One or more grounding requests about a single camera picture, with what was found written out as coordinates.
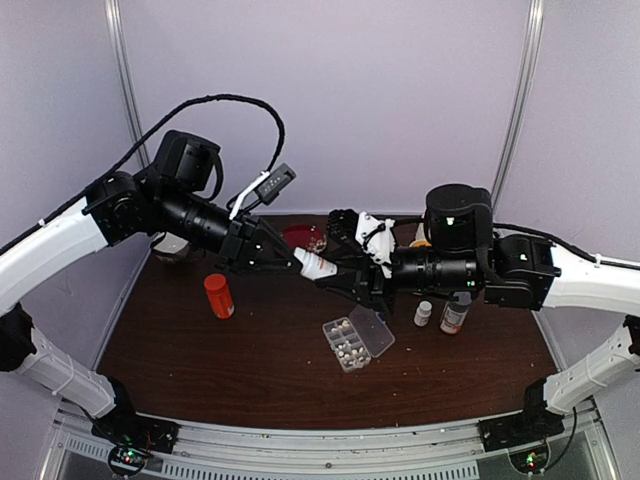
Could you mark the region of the grey lid supplement bottle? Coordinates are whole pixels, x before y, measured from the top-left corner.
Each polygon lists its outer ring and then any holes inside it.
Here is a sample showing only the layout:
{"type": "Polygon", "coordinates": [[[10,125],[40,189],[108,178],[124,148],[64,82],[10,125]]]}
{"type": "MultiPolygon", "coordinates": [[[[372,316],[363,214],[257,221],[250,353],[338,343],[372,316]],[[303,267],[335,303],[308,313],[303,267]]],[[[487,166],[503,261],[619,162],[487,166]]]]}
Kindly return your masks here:
{"type": "Polygon", "coordinates": [[[459,292],[445,304],[440,318],[440,330],[448,335],[457,334],[471,308],[472,298],[469,292],[459,292]]]}

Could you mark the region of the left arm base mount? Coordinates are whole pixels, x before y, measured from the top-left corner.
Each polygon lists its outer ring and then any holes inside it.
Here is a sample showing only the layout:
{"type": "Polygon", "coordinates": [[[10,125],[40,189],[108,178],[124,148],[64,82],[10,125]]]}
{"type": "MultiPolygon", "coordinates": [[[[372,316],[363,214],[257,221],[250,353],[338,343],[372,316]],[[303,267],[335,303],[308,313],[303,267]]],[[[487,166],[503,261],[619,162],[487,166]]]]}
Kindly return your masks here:
{"type": "Polygon", "coordinates": [[[171,454],[179,433],[179,425],[173,421],[138,414],[89,419],[91,433],[113,445],[107,466],[126,478],[141,473],[155,453],[171,454]]]}

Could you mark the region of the small white pill bottle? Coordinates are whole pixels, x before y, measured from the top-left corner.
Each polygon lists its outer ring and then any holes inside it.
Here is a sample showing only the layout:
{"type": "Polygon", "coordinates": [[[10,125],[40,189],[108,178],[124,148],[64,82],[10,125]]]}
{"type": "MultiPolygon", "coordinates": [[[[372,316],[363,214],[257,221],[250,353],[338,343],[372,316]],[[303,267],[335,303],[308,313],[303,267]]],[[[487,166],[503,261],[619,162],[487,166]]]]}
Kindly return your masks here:
{"type": "Polygon", "coordinates": [[[294,256],[301,264],[300,275],[306,279],[316,281],[338,274],[338,267],[334,263],[314,252],[296,247],[294,256]]]}

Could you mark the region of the orange pill bottle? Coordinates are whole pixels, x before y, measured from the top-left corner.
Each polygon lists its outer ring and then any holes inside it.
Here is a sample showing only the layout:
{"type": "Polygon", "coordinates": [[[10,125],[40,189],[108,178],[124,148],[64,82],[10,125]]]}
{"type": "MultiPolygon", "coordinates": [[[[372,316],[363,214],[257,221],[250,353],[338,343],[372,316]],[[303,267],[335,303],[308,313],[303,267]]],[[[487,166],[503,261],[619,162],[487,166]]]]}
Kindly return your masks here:
{"type": "Polygon", "coordinates": [[[212,274],[205,278],[204,288],[209,305],[219,319],[229,319],[233,316],[235,306],[227,278],[222,274],[212,274]]]}

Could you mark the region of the clear plastic pill organizer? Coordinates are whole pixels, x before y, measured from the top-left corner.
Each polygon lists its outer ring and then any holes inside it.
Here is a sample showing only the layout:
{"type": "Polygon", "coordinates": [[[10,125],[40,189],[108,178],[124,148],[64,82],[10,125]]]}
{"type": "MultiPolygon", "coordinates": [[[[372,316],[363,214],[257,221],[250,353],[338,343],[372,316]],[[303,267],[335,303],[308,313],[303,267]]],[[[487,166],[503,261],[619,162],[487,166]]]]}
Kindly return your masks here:
{"type": "Polygon", "coordinates": [[[346,317],[326,322],[322,331],[345,373],[366,367],[395,343],[395,336],[383,317],[362,306],[354,308],[346,317]]]}

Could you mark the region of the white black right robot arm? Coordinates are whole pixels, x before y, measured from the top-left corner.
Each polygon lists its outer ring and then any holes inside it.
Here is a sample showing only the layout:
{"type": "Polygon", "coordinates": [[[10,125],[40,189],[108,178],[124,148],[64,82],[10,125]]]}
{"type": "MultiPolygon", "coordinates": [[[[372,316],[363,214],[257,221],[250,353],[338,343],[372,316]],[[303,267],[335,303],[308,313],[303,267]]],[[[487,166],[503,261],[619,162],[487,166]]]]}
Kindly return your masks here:
{"type": "Polygon", "coordinates": [[[531,385],[513,419],[519,440],[535,440],[583,399],[639,367],[639,266],[589,254],[551,234],[493,220],[490,193],[445,184],[429,191],[422,224],[428,245],[398,247],[395,222],[335,210],[327,225],[337,265],[316,280],[326,291],[389,314],[400,291],[539,311],[580,307],[620,313],[624,320],[602,345],[557,374],[531,385]]]}

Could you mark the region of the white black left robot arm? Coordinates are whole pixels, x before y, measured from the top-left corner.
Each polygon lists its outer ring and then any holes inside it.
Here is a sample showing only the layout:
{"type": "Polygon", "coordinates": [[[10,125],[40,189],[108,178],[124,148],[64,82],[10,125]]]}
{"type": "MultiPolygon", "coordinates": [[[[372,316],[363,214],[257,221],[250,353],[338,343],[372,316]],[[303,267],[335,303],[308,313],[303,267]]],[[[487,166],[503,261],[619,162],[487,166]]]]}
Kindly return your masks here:
{"type": "Polygon", "coordinates": [[[154,160],[136,174],[115,164],[106,173],[1,249],[1,369],[25,375],[78,405],[123,444],[137,442],[144,424],[117,380],[88,370],[39,331],[22,298],[76,261],[144,233],[170,233],[217,255],[235,272],[293,273],[301,262],[262,219],[200,197],[214,175],[224,177],[217,144],[168,131],[154,160]]]}

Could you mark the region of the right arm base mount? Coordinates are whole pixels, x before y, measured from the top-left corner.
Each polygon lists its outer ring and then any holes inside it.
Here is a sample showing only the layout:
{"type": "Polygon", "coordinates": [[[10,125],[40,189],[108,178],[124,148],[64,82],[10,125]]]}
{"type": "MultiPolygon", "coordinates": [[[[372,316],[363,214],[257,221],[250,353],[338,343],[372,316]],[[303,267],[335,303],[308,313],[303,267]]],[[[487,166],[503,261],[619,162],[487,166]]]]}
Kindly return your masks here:
{"type": "Polygon", "coordinates": [[[486,453],[506,450],[511,466],[521,474],[543,474],[552,464],[549,438],[564,432],[564,417],[519,412],[478,423],[486,453]]]}

